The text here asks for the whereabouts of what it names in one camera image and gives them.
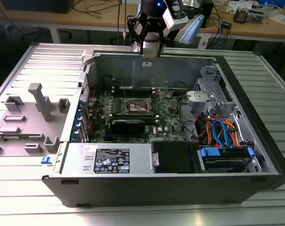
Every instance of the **black box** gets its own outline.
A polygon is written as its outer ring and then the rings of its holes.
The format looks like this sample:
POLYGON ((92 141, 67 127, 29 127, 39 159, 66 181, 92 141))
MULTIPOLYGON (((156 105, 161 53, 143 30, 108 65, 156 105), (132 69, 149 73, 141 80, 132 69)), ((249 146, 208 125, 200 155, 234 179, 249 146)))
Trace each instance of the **black box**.
POLYGON ((74 0, 1 0, 7 10, 68 13, 74 0))

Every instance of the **computer tower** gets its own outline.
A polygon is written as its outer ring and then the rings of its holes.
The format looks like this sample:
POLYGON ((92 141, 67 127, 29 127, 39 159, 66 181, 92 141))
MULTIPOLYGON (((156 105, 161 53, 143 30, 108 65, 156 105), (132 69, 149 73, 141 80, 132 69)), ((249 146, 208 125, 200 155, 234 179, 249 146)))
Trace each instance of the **computer tower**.
POLYGON ((210 18, 210 14, 212 13, 213 1, 212 0, 204 0, 202 5, 202 14, 204 15, 204 20, 201 25, 202 28, 206 28, 208 25, 208 21, 210 18))

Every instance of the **green circuit board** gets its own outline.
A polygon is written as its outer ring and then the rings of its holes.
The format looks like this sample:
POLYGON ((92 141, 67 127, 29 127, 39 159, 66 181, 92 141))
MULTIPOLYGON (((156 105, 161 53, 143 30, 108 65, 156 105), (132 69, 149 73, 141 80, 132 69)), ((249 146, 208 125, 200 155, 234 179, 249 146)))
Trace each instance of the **green circuit board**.
POLYGON ((111 93, 99 95, 98 113, 91 118, 93 135, 90 142, 150 143, 153 140, 184 140, 184 132, 177 116, 177 97, 167 98, 167 94, 168 91, 158 91, 152 98, 126 99, 114 97, 111 93), (114 119, 145 121, 144 133, 134 136, 110 136, 112 133, 110 125, 114 119))

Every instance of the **slatted metal surface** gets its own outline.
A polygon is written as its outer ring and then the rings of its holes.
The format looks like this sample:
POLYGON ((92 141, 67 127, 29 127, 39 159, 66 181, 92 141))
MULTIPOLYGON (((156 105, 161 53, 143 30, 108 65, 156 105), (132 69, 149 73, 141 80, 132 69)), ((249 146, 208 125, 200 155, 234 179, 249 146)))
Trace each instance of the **slatted metal surface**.
MULTIPOLYGON (((69 97, 76 85, 77 72, 82 70, 80 55, 86 48, 91 46, 39 45, 6 94, 15 92, 30 99, 24 92, 29 82, 42 81, 44 93, 52 100, 69 97)), ((251 52, 237 51, 187 50, 187 54, 226 58, 285 157, 285 89, 260 58, 251 52)), ((41 175, 51 169, 41 166, 40 161, 39 157, 0 157, 0 225, 285 225, 285 185, 236 205, 71 209, 63 206, 41 182, 41 175)))

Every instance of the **desk leg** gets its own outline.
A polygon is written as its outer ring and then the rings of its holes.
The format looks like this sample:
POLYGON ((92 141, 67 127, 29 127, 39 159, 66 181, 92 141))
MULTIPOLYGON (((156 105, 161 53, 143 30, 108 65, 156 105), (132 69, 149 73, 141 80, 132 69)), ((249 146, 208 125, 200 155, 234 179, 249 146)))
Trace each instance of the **desk leg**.
POLYGON ((211 34, 211 33, 202 33, 202 34, 201 34, 200 41, 199 41, 198 48, 199 48, 199 49, 205 49, 206 46, 207 46, 208 40, 209 40, 209 38, 211 38, 211 37, 212 37, 212 34, 211 34))
POLYGON ((51 37, 52 37, 52 41, 53 43, 61 43, 61 37, 59 35, 59 30, 57 28, 49 28, 50 33, 51 33, 51 37))

